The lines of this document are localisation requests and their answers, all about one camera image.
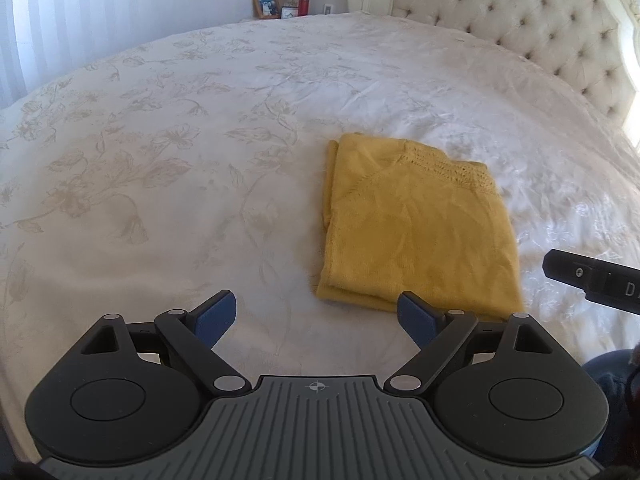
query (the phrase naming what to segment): red candle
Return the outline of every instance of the red candle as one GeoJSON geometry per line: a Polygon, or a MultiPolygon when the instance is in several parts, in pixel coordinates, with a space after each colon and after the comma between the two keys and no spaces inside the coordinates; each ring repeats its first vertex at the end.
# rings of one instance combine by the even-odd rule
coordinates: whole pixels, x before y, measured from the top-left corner
{"type": "Polygon", "coordinates": [[[298,16],[306,16],[309,14],[309,0],[299,0],[298,16]]]}

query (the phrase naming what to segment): crosshair marking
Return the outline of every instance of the crosshair marking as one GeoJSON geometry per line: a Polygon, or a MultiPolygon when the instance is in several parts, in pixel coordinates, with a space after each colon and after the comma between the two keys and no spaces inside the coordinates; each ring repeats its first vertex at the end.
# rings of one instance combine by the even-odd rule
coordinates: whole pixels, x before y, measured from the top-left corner
{"type": "Polygon", "coordinates": [[[309,386],[307,386],[307,388],[315,391],[315,393],[318,393],[324,390],[325,388],[327,388],[327,385],[324,383],[321,383],[320,381],[314,381],[309,386]]]}

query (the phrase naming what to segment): tufted headboard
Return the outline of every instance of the tufted headboard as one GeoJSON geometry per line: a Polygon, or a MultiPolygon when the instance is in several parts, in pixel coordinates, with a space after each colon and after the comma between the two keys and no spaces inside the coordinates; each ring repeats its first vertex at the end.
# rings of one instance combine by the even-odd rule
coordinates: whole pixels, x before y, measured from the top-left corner
{"type": "Polygon", "coordinates": [[[537,63],[640,140],[635,0],[349,0],[350,10],[456,28],[537,63]]]}

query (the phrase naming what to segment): knit trim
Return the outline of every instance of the knit trim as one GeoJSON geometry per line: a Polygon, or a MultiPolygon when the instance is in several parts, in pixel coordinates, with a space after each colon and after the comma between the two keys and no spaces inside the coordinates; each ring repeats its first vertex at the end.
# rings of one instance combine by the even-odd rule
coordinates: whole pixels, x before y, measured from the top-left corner
{"type": "Polygon", "coordinates": [[[494,195],[499,194],[487,166],[481,162],[450,160],[441,150],[412,140],[408,140],[404,146],[404,157],[407,162],[456,186],[494,195]]]}

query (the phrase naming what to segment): white bedspread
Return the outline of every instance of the white bedspread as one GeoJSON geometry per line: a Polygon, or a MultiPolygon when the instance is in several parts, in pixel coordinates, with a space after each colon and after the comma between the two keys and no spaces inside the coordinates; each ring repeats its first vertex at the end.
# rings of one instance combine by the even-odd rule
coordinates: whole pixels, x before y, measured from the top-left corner
{"type": "Polygon", "coordinates": [[[253,381],[384,379],[411,357],[393,315],[313,295],[325,147],[354,131],[488,165],[528,309],[578,360],[640,340],[640,319],[542,274],[551,248],[640,266],[638,156],[559,78],[397,18],[211,28],[0,112],[0,400],[22,451],[30,390],[108,312],[152,320],[229,288],[238,320],[216,351],[253,381]]]}

